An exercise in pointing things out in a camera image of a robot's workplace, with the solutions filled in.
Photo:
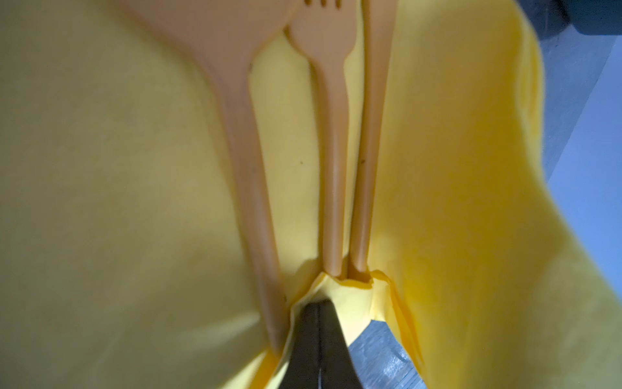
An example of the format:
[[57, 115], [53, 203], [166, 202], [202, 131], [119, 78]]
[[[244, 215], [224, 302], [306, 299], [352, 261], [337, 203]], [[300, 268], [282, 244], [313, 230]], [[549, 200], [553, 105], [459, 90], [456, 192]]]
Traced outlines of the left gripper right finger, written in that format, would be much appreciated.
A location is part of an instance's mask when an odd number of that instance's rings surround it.
[[318, 312], [321, 388], [362, 389], [335, 305], [330, 300], [321, 301]]

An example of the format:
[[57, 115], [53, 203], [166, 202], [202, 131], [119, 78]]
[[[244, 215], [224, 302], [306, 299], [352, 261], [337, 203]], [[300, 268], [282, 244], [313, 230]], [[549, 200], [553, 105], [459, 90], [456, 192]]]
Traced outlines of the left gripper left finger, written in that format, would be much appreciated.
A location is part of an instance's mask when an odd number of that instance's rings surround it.
[[319, 319], [319, 303], [311, 303], [301, 312], [288, 368], [279, 389], [319, 389]]

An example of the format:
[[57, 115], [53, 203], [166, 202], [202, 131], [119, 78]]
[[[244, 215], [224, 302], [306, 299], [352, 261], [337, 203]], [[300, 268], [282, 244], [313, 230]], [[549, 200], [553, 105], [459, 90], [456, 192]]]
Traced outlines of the yellow paper napkin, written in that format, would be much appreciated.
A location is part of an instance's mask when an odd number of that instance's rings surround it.
[[[314, 78], [249, 70], [286, 303], [384, 321], [430, 388], [618, 388], [621, 303], [542, 169], [544, 69], [513, 1], [401, 1], [367, 282], [318, 256]], [[202, 71], [110, 1], [1, 4], [1, 385], [277, 387]]]

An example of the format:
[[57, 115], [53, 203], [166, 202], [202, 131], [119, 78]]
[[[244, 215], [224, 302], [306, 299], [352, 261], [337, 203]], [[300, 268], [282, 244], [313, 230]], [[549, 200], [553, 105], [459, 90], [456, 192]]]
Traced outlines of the yellow plastic fork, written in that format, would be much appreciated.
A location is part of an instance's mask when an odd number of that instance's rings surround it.
[[304, 1], [287, 30], [317, 79], [321, 151], [321, 247], [324, 272], [343, 272], [349, 104], [344, 64], [356, 45], [355, 1]]

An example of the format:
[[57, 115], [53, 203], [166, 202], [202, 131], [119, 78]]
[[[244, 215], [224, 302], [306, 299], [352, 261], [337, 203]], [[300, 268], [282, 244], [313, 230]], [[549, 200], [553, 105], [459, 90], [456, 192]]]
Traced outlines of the yellow plastic spoon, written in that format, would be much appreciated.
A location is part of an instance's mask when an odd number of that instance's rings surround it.
[[298, 1], [124, 1], [153, 32], [189, 55], [218, 101], [269, 344], [283, 351], [289, 319], [259, 130], [249, 89], [252, 61], [284, 28]]

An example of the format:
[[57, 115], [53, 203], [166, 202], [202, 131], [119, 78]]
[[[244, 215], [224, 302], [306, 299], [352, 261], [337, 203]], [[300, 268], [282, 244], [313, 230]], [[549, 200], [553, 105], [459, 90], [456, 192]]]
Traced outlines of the yellow plastic knife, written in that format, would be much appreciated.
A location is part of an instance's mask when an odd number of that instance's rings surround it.
[[364, 108], [356, 169], [348, 277], [366, 280], [377, 164], [398, 1], [363, 1]]

